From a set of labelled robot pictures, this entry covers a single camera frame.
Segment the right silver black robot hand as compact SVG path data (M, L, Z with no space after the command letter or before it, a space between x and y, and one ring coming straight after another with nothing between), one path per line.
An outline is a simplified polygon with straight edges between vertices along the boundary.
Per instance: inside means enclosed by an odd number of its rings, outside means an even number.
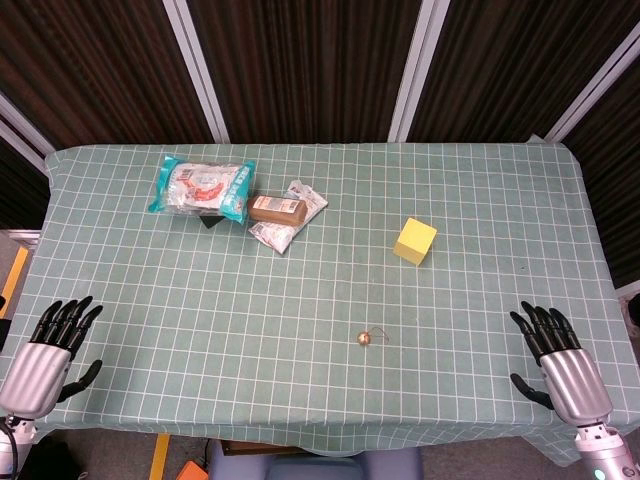
M541 371L545 392L512 373L514 387L565 423L577 428L604 424L613 405L600 372L589 352L582 348L566 316L555 308L545 309L523 301L525 314L510 313Z

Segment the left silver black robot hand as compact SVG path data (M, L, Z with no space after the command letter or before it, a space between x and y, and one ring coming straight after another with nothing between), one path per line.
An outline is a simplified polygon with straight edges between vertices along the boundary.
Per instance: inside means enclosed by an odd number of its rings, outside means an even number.
M1 387L1 409L10 417L37 420L54 407L84 391L98 376L96 359L78 380L66 381L70 366L94 320L103 310L93 298L58 300L38 320L22 345Z

